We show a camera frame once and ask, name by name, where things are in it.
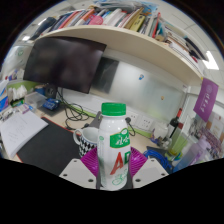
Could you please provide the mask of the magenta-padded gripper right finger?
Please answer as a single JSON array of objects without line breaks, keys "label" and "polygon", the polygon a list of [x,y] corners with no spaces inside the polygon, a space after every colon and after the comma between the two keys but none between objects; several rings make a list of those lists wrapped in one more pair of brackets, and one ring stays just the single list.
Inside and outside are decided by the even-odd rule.
[{"label": "magenta-padded gripper right finger", "polygon": [[137,149],[131,148],[127,189],[140,188],[166,176],[167,171],[155,158],[146,158]]}]

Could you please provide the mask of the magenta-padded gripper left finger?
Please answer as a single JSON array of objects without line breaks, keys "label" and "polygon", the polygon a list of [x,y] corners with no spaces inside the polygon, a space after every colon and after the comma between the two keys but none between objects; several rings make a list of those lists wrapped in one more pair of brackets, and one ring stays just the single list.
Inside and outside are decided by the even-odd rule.
[{"label": "magenta-padded gripper left finger", "polygon": [[60,177],[78,186],[95,189],[98,173],[97,149],[94,148],[81,159],[72,159],[61,172]]}]

